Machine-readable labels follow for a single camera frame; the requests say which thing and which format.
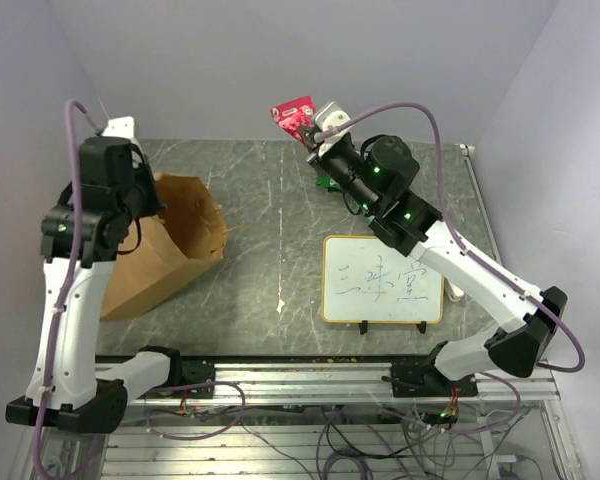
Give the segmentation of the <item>brown paper bag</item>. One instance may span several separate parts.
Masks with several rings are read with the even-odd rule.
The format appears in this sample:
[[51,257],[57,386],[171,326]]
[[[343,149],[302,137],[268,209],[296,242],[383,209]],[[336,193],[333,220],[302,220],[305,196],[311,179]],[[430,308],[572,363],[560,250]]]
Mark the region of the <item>brown paper bag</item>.
[[166,206],[140,220],[121,245],[104,296],[102,321],[140,317],[219,264],[229,228],[202,179],[159,172]]

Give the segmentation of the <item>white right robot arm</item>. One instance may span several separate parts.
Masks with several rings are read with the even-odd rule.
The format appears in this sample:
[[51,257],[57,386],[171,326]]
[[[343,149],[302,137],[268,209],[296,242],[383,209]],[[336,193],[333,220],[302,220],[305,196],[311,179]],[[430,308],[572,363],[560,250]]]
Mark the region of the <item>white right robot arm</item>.
[[355,146],[350,134],[322,143],[317,134],[315,128],[304,132],[308,164],[359,205],[374,235],[437,271],[496,322],[467,338],[436,345],[415,383],[439,396],[478,372],[500,369],[516,378],[530,377],[556,333],[566,294],[556,286],[542,290],[524,282],[454,237],[442,213],[412,192],[420,165],[399,137],[380,134]]

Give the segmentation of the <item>white dry-erase board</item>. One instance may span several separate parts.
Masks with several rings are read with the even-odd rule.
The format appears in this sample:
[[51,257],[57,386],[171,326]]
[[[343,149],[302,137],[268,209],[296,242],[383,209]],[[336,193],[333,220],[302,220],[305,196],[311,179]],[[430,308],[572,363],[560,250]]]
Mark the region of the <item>white dry-erase board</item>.
[[328,323],[436,324],[443,298],[437,271],[374,236],[324,240],[321,310]]

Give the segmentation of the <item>green Chiuba chips bag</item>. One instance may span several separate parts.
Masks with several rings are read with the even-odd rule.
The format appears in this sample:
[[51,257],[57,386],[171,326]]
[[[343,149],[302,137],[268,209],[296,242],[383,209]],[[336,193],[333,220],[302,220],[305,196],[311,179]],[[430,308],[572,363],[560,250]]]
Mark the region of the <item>green Chiuba chips bag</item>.
[[328,175],[318,176],[316,179],[316,185],[318,187],[325,188],[329,192],[338,192],[341,190],[339,183]]

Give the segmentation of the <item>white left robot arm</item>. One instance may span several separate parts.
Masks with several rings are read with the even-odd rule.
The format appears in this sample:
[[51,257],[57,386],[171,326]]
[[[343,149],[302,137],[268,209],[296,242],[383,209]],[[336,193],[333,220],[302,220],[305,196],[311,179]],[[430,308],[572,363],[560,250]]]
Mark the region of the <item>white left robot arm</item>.
[[23,396],[9,402],[11,424],[109,434],[129,401],[183,387],[181,354],[145,346],[96,370],[101,308],[120,245],[132,226],[163,209],[153,173],[131,139],[94,136],[73,152],[73,178],[41,223],[46,300],[39,352]]

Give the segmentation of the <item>aluminium mounting rail frame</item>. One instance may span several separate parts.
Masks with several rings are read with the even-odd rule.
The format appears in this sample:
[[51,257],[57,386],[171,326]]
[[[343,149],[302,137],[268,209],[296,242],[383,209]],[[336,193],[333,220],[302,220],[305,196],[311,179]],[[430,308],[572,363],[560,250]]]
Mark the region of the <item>aluminium mounting rail frame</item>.
[[189,357],[184,385],[115,407],[116,430],[30,428],[15,479],[581,479],[553,374],[476,373],[443,393],[419,360]]

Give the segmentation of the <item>white marker pen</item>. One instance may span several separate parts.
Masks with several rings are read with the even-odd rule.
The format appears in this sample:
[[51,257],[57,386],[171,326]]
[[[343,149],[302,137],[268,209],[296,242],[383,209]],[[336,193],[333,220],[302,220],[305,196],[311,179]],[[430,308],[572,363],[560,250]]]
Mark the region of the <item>white marker pen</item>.
[[462,289],[457,287],[449,280],[445,281],[444,290],[449,300],[453,303],[459,302],[461,299],[464,298],[465,295]]

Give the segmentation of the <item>red snack packet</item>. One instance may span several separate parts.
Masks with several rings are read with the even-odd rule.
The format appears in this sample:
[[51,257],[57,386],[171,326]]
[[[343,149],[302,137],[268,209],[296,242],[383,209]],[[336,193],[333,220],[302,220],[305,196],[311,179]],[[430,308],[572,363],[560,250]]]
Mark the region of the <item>red snack packet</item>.
[[274,123],[304,146],[311,144],[308,135],[314,130],[315,105],[309,95],[270,108]]

